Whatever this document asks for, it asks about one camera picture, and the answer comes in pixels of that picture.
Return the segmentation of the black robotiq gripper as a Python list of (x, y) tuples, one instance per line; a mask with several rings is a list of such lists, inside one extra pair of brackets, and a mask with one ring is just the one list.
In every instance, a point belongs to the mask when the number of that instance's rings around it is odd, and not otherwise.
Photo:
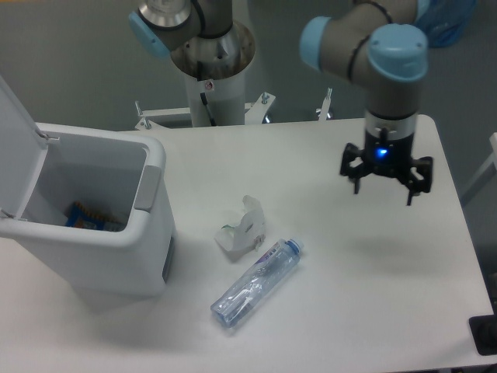
[(433, 183), (433, 158), (412, 158), (414, 134), (397, 140), (381, 140), (365, 133), (364, 149), (347, 143), (342, 154), (339, 174), (353, 184), (353, 193), (360, 191), (360, 181), (371, 173), (401, 179), (408, 189), (407, 206), (421, 193), (429, 193)]

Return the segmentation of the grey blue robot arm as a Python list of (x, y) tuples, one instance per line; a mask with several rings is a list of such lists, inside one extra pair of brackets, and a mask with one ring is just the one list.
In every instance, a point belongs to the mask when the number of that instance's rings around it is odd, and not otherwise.
[[(362, 148), (348, 144), (340, 174), (355, 187), (370, 174), (398, 180), (410, 197), (431, 190), (433, 159), (412, 145), (428, 40), (415, 22), (426, 1), (356, 1), (340, 19), (319, 16), (304, 27), (301, 60), (367, 94)], [(255, 56), (251, 32), (229, 1), (142, 1), (128, 22), (142, 47), (172, 61), (186, 80), (196, 127), (245, 124), (245, 72)]]

